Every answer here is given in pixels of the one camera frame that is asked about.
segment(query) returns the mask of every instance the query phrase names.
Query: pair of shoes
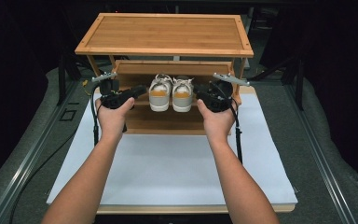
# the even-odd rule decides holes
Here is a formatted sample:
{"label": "pair of shoes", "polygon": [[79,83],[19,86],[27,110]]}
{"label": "pair of shoes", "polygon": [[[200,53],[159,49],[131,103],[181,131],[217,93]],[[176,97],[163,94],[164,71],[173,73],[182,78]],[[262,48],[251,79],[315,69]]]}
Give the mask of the pair of shoes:
{"label": "pair of shoes", "polygon": [[150,108],[153,111],[166,111],[170,105],[172,92],[173,110],[187,112],[193,101],[193,79],[179,76],[173,80],[165,74],[157,74],[149,89]]}

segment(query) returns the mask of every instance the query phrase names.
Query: person's left hand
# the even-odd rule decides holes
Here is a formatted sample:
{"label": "person's left hand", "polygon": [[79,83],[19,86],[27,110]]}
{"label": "person's left hand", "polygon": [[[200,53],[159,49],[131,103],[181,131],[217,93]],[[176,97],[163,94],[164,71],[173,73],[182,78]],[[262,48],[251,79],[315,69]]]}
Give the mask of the person's left hand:
{"label": "person's left hand", "polygon": [[109,109],[101,105],[101,99],[95,101],[95,108],[98,113],[98,121],[101,125],[101,139],[120,139],[123,134],[125,116],[134,105],[134,98],[130,98],[118,109]]}

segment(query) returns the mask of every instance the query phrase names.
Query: wooden top panel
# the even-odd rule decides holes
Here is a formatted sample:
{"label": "wooden top panel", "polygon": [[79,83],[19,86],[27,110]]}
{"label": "wooden top panel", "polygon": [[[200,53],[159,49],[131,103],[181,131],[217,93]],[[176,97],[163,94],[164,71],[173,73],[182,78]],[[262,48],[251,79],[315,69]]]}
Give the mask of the wooden top panel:
{"label": "wooden top panel", "polygon": [[89,55],[253,57],[237,15],[101,13],[76,48]]}

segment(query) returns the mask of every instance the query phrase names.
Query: gray floor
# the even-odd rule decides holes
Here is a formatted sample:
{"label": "gray floor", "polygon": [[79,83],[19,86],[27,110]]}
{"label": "gray floor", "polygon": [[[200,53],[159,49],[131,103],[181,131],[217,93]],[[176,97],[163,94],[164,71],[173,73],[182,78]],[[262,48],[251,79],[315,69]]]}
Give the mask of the gray floor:
{"label": "gray floor", "polygon": [[[258,61],[268,34],[265,30],[253,30],[249,35],[255,57],[250,60],[251,69],[246,72],[247,77],[263,69]],[[68,81],[68,89],[73,88],[61,106],[56,106],[59,98],[57,69],[47,74],[49,85],[45,99],[27,132],[0,170],[0,223],[8,223],[10,220],[11,206],[19,194],[19,189],[13,188],[21,187],[23,180],[76,130],[89,100],[86,91],[91,89],[91,84],[85,89],[81,85],[82,80],[90,80],[91,71],[84,69],[82,74],[80,81]],[[312,86],[305,82],[304,111],[298,111],[293,101],[293,88],[282,86],[280,76],[277,73],[252,85],[256,89],[286,173],[298,190],[295,211],[279,214],[281,222],[358,223],[358,175],[340,158],[331,142],[324,112]],[[64,144],[26,186],[18,201],[13,223],[40,222],[48,208],[48,192],[71,141]],[[39,152],[33,153],[34,148],[39,148]],[[16,176],[23,176],[23,179],[14,178]]]}

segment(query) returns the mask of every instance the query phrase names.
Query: person's left arm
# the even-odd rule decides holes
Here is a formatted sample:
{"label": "person's left arm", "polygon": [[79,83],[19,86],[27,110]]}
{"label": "person's left arm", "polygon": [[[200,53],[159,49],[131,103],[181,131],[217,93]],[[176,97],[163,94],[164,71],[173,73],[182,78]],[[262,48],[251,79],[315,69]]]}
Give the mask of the person's left arm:
{"label": "person's left arm", "polygon": [[58,194],[42,223],[92,223],[103,195],[118,142],[122,136],[125,114],[132,108],[130,98],[123,106],[111,110],[97,100],[102,136],[85,162]]}

